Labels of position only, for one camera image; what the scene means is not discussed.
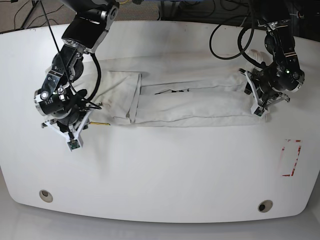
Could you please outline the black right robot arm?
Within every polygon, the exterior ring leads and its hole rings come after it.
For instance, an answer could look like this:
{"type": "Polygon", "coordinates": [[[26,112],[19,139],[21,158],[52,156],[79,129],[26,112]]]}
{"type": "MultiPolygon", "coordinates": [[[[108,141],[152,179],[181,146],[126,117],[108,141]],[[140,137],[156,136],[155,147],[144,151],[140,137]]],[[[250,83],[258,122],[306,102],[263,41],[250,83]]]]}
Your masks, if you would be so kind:
{"type": "Polygon", "coordinates": [[[102,80],[102,71],[95,52],[109,32],[120,4],[116,0],[64,0],[63,5],[75,12],[61,39],[63,47],[57,49],[40,89],[35,91],[36,109],[44,117],[51,116],[42,127],[49,127],[62,135],[71,149],[79,148],[80,133],[87,128],[93,103],[102,80]],[[76,90],[73,83],[84,71],[84,55],[90,55],[97,70],[93,91],[76,90]]]}

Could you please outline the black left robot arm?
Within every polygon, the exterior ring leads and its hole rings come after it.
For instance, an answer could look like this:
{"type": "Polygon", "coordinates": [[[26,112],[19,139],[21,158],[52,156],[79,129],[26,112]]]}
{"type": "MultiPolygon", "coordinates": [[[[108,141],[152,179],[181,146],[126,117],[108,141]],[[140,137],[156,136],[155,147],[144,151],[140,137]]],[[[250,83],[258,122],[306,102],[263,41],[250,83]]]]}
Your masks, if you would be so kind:
{"type": "Polygon", "coordinates": [[[254,69],[239,69],[246,77],[244,92],[253,95],[253,115],[263,117],[269,107],[281,101],[290,101],[285,93],[296,92],[304,84],[305,73],[301,70],[295,51],[295,40],[291,32],[290,13],[283,0],[248,1],[253,24],[266,28],[264,45],[272,55],[272,63],[257,62],[246,53],[243,57],[254,69]]]}

